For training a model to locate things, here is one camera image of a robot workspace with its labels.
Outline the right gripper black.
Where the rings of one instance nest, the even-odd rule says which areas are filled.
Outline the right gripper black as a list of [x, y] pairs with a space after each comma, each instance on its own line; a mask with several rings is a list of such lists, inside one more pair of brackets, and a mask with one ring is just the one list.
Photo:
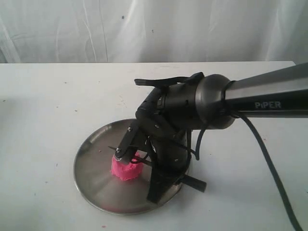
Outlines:
[[139, 124], [130, 124], [115, 149], [115, 159], [121, 164], [129, 164], [139, 147], [140, 126], [151, 138], [153, 154], [150, 188], [147, 200], [158, 204], [168, 190], [185, 173], [188, 161], [187, 150], [176, 144], [187, 145], [187, 132], [174, 128], [164, 118], [163, 97], [160, 90], [152, 90], [138, 107], [135, 116]]

